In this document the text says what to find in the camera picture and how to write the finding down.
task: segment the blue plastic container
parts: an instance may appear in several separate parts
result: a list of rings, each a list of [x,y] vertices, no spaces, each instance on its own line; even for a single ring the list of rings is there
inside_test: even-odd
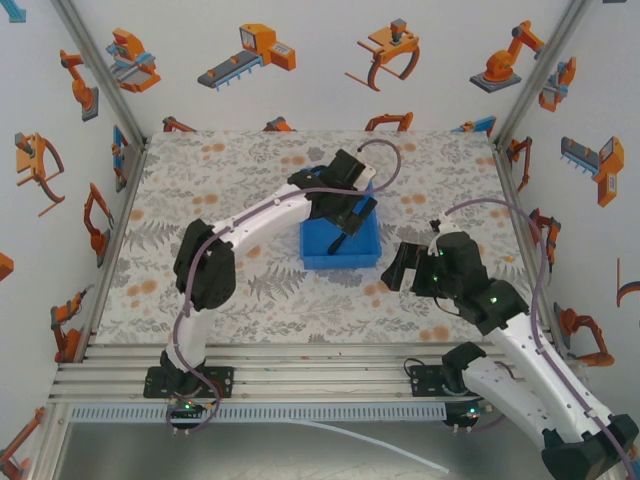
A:
[[[363,197],[355,207],[359,212],[370,197]],[[324,218],[300,224],[300,258],[307,270],[327,268],[371,268],[382,255],[380,233],[375,209],[354,237],[344,239],[336,253],[329,255],[329,246],[342,231]]]

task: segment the table surface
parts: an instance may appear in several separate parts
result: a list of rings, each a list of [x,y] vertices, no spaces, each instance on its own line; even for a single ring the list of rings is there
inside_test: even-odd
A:
[[[380,275],[401,241],[428,244],[429,220],[465,200],[504,198],[481,133],[235,132],[153,136],[117,261],[96,343],[164,343],[183,297],[172,272],[182,235],[196,218],[213,224],[273,193],[303,167],[328,164],[342,148],[386,138],[401,147],[396,182],[376,196],[382,242],[378,266],[306,271],[299,227],[283,230],[237,261],[235,295],[215,311],[212,343],[407,343],[478,340],[476,329]],[[393,152],[365,149],[389,178]],[[530,286],[506,208],[477,205],[454,214],[478,242],[488,273],[530,300]],[[407,272],[405,284],[412,275]],[[444,308],[453,309],[450,302]]]

